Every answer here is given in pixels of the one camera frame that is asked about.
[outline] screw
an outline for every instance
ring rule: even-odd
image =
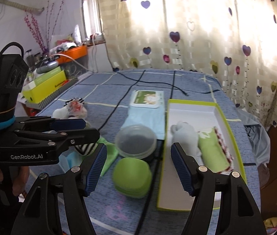
[[[206,166],[199,166],[198,169],[202,172],[206,172],[208,170]]]
[[[47,177],[47,174],[46,174],[46,173],[41,173],[41,174],[39,174],[39,178],[40,178],[40,179],[44,179],[45,177]]]
[[[237,171],[233,171],[232,176],[235,178],[238,178],[240,176],[240,174]]]
[[[72,172],[78,172],[79,171],[79,166],[74,166],[71,168]]]

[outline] orange storage bin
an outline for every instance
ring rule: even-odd
[[[78,59],[82,56],[87,55],[87,46],[83,45],[83,46],[80,46],[80,47],[72,48],[72,49],[69,49],[67,51],[61,52],[60,54],[70,56],[70,57],[72,57],[73,59],[76,60],[76,59]],[[68,57],[60,56],[60,58],[57,59],[57,61],[58,61],[59,64],[62,64],[62,63],[65,63],[65,62],[71,62],[72,60]]]

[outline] round plastic container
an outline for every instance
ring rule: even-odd
[[[144,125],[124,127],[115,137],[115,145],[123,157],[144,159],[155,151],[156,144],[156,134]]]

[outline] human hand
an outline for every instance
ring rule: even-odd
[[[27,166],[20,167],[19,174],[13,181],[12,192],[14,196],[18,196],[24,191],[25,184],[28,181],[29,174],[30,174],[29,167]],[[0,182],[2,181],[3,181],[3,173],[0,169]]]

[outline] curtain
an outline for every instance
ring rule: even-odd
[[[277,125],[277,0],[98,0],[114,70],[216,77],[227,96]]]

